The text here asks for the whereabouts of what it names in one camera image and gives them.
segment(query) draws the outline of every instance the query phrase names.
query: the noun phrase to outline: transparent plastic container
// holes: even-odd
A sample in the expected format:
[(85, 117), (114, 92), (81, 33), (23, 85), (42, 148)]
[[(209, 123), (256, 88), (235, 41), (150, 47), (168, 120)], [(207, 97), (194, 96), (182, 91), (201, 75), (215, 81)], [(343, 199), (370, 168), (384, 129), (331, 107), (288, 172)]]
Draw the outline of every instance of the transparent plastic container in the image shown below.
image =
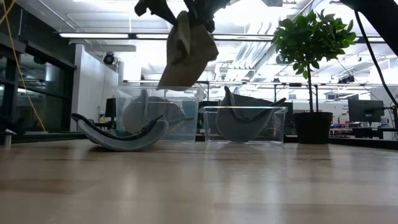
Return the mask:
[(287, 107), (205, 106), (206, 143), (277, 144), (284, 142)]
[(136, 132), (161, 115), (169, 122), (162, 141), (195, 143), (199, 88), (156, 90), (155, 86), (117, 86), (116, 129)]

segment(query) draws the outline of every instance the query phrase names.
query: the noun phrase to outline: wooden table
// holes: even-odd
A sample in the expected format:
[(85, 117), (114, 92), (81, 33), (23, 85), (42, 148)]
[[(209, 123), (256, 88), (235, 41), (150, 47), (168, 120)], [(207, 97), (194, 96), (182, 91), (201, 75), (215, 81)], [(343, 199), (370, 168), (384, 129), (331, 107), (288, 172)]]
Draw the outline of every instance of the wooden table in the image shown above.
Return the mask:
[(344, 146), (87, 140), (0, 153), (1, 224), (397, 224), (398, 154)]

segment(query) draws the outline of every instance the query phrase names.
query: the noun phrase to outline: ceiling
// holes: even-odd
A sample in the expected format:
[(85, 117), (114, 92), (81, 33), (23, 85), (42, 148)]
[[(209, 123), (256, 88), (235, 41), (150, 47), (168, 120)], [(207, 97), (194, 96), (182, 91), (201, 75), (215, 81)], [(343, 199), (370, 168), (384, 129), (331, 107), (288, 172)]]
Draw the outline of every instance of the ceiling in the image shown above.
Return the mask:
[[(59, 32), (135, 32), (167, 34), (171, 25), (150, 13), (137, 17), (130, 0), (18, 0), (23, 8), (42, 19)], [(186, 10), (183, 0), (168, 0), (172, 12), (177, 15)], [(237, 0), (234, 4), (215, 14), (214, 34), (272, 34), (281, 19), (293, 18), (301, 11), (304, 14), (314, 9), (325, 14), (333, 13), (349, 23), (354, 19), (353, 11), (341, 4), (330, 4), (330, 0), (284, 0), (283, 7), (267, 7), (261, 0)], [(369, 36), (378, 36), (370, 23), (361, 17)], [(356, 22), (353, 30), (360, 34)], [(135, 45), (136, 58), (142, 66), (146, 79), (160, 78), (166, 63), (166, 42), (164, 40), (91, 40), (84, 42), (89, 47), (105, 45)], [(271, 82), (279, 78), (281, 82), (306, 82), (291, 65), (276, 62), (275, 50), (267, 42), (217, 41), (220, 52), (217, 60), (210, 62), (202, 79), (213, 81)], [(396, 58), (386, 44), (373, 44), (375, 54), (386, 68), (394, 68), (391, 63)], [(365, 44), (356, 44), (345, 49), (346, 55), (340, 62), (321, 62), (320, 69), (313, 76), (314, 82), (337, 83), (339, 77), (354, 72), (357, 82), (379, 83), (371, 76), (373, 63)], [(101, 57), (100, 50), (94, 52)]]

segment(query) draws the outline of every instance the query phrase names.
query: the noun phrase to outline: computer monitor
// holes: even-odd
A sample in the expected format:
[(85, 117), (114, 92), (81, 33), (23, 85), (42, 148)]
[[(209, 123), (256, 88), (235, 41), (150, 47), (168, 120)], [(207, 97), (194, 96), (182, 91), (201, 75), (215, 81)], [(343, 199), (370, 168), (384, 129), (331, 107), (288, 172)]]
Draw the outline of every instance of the computer monitor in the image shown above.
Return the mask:
[(381, 122), (381, 116), (384, 116), (383, 101), (348, 100), (348, 113), (351, 122)]

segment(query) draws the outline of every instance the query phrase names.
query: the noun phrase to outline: security camera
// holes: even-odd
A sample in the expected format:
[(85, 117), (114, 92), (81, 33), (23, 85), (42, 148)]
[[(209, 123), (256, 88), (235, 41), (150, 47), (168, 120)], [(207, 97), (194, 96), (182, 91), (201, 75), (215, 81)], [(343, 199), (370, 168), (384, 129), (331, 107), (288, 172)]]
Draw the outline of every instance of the security camera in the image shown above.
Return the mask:
[(107, 52), (104, 57), (105, 65), (114, 65), (118, 62), (118, 59), (114, 56), (113, 52)]

